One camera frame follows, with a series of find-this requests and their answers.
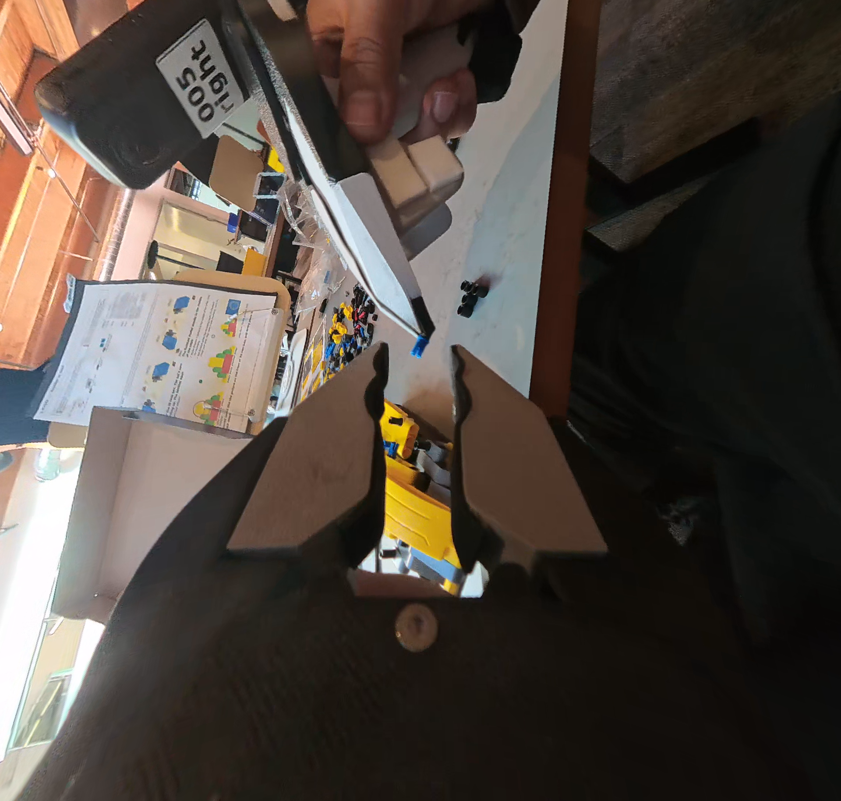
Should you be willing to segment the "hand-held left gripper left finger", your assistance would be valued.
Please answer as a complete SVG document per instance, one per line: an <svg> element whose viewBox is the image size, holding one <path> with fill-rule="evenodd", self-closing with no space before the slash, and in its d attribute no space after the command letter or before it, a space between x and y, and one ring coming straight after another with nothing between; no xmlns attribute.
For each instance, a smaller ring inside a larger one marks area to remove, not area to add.
<svg viewBox="0 0 841 801"><path fill-rule="evenodd" d="M388 378L389 347L375 344L292 411L229 551L367 558L384 531Z"/></svg>

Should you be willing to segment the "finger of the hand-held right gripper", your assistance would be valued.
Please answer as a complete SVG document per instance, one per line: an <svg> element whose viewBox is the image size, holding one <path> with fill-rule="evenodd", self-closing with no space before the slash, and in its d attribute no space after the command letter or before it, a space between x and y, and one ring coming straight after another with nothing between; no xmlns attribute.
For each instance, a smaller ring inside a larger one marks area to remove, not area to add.
<svg viewBox="0 0 841 801"><path fill-rule="evenodd" d="M240 40L261 122L345 262L382 312L428 344L435 331L363 145L345 126L314 60L304 21L270 0L240 0Z"/></svg>

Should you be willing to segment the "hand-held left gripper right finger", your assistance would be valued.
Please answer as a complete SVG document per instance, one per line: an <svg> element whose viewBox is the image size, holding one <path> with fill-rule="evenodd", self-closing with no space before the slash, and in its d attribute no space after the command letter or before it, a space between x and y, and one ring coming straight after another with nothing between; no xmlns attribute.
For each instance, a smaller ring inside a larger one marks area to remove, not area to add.
<svg viewBox="0 0 841 801"><path fill-rule="evenodd" d="M467 569L600 558L608 547L547 417L461 345L454 398L452 538Z"/></svg>

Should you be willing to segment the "pile of small building parts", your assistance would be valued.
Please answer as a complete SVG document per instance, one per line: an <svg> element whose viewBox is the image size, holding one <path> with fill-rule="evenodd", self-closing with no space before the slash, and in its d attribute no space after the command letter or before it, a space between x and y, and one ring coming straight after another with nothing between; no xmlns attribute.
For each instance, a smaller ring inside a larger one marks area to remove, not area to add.
<svg viewBox="0 0 841 801"><path fill-rule="evenodd" d="M334 308L324 338L322 369L325 379L347 368L373 343L378 307L373 297L355 284L346 300Z"/></svg>

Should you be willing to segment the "yellow toy vehicle model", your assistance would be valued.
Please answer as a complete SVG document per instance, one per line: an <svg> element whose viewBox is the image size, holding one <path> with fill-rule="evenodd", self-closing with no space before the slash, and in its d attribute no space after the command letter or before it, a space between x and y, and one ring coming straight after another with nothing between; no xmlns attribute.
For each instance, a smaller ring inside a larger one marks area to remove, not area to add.
<svg viewBox="0 0 841 801"><path fill-rule="evenodd" d="M384 533L376 553L399 574L413 573L459 596L467 578L452 536L453 444L390 401L380 421L386 465Z"/></svg>

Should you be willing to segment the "grey desk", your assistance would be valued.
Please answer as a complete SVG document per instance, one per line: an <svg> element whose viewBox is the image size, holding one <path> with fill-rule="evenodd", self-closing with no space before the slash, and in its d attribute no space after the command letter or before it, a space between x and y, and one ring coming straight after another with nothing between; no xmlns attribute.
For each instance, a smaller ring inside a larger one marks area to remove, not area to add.
<svg viewBox="0 0 841 801"><path fill-rule="evenodd" d="M451 203L452 225L415 260L436 336L416 359L397 326L378 329L391 351L389 397L442 430L452 425L452 344L470 348L529 392L555 136L562 127L570 130L561 162L573 170L573 138L584 146L589 133L601 0L495 0L483 11L496 5L523 40L508 93L478 106L473 75L450 69L425 88L417 129L408 137L462 138L457 156L465 181ZM563 81L574 85L574 124L556 124ZM483 277L488 296L462 318L461 282Z"/></svg>

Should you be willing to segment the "person's right hand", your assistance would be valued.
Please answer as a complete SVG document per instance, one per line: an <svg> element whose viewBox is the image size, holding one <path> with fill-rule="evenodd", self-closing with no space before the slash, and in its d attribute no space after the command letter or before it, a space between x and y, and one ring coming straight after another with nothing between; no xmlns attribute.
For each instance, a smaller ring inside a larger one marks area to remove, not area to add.
<svg viewBox="0 0 841 801"><path fill-rule="evenodd" d="M322 73L339 79L339 108L365 145L392 132L404 40L485 10L495 0L309 0L310 36Z"/></svg>

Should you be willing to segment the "crumpled clear plastic bag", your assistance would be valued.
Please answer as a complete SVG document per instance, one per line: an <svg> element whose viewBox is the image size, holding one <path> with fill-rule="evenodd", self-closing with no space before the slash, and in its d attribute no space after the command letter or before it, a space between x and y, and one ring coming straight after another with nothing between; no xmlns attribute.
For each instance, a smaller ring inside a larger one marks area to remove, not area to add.
<svg viewBox="0 0 841 801"><path fill-rule="evenodd" d="M319 215L314 189L287 177L279 190L279 206L292 230L292 243L304 250L305 271L300 278L297 310L317 310L323 300L333 301L349 277L334 231Z"/></svg>

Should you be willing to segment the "blue cardboard box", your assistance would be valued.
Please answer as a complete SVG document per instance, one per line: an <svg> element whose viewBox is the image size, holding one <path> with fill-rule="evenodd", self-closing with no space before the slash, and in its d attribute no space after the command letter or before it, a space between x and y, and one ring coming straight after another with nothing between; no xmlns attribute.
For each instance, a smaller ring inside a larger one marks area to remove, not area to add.
<svg viewBox="0 0 841 801"><path fill-rule="evenodd" d="M178 512L268 417L291 296L196 270L78 281L36 399L49 442L82 449L51 612L104 624Z"/></svg>

